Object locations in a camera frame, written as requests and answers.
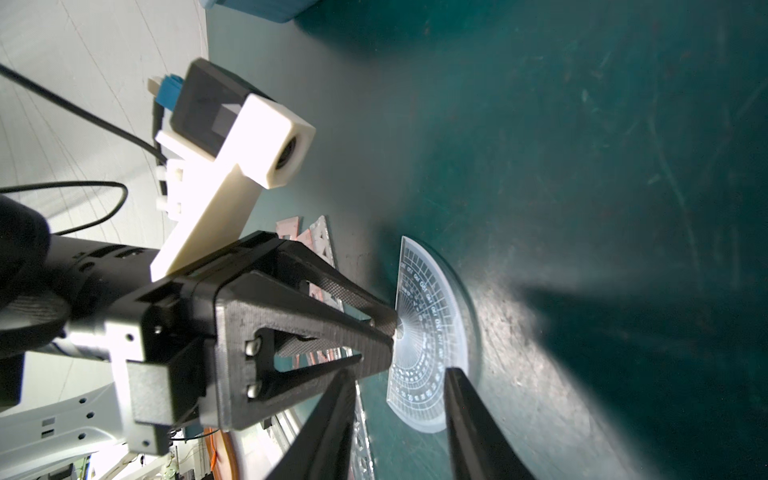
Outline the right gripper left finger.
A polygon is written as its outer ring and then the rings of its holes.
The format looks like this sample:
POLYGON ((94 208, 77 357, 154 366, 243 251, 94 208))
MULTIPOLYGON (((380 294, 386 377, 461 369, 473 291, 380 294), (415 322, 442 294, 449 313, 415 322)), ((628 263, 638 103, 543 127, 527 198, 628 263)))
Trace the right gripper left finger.
POLYGON ((339 371, 267 479, 347 479, 355 399, 353 375, 339 371))

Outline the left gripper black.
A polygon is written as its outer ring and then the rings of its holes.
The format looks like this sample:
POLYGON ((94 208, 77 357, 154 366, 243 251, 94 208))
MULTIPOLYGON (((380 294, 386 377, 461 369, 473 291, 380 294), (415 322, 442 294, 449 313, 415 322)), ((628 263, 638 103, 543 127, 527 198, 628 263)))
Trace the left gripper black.
POLYGON ((397 314, 300 242, 257 232, 159 281, 155 251, 69 238, 71 356, 111 364, 124 438, 163 455, 190 421, 242 430, 392 362, 397 314))

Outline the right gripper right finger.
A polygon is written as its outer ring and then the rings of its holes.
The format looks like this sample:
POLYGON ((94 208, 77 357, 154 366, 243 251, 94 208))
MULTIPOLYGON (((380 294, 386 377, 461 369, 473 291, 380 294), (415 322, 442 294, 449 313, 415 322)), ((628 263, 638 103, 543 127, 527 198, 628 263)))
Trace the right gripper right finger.
POLYGON ((444 404, 454 479, 534 479, 460 368, 445 371, 444 404))

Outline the clear protractor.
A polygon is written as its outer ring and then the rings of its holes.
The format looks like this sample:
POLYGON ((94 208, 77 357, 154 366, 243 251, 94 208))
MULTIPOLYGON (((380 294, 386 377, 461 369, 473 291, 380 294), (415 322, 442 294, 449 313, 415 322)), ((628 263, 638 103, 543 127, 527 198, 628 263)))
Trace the clear protractor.
POLYGON ((392 364, 386 402, 412 429, 446 429, 444 377, 459 368, 470 378, 480 365, 474 308, 456 272, 431 247, 401 238, 392 364))

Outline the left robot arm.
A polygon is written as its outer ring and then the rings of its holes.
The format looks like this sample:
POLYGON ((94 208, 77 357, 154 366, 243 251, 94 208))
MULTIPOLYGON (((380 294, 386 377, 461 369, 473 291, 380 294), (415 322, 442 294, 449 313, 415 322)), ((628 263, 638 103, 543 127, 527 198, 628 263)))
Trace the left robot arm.
POLYGON ((1 475, 33 478, 125 443, 161 456, 173 430, 243 430, 392 361, 396 312, 307 246, 256 232, 151 281, 153 249, 51 234, 1 201, 1 405, 24 356, 105 360, 110 385, 1 422, 1 475))

